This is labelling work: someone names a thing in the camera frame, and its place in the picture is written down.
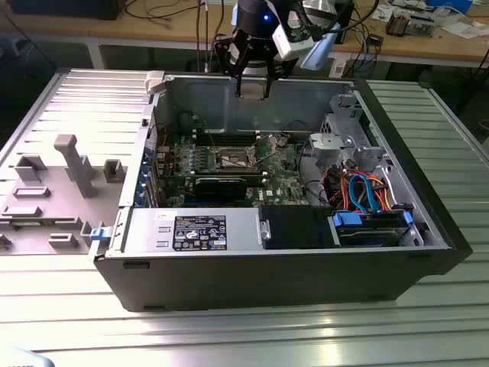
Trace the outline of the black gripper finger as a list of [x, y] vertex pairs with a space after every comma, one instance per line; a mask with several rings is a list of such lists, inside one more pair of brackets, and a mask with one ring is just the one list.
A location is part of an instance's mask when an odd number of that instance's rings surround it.
[[270, 95], [270, 89], [273, 81], [287, 78], [295, 67], [294, 59], [276, 62], [274, 58], [277, 55], [278, 52], [276, 49], [266, 49], [264, 62], [267, 70], [267, 82], [264, 90], [264, 97], [268, 97]]
[[218, 35], [214, 51], [223, 75], [235, 78], [235, 96], [241, 96], [242, 75], [250, 60], [251, 45], [248, 34], [235, 32], [232, 36]]

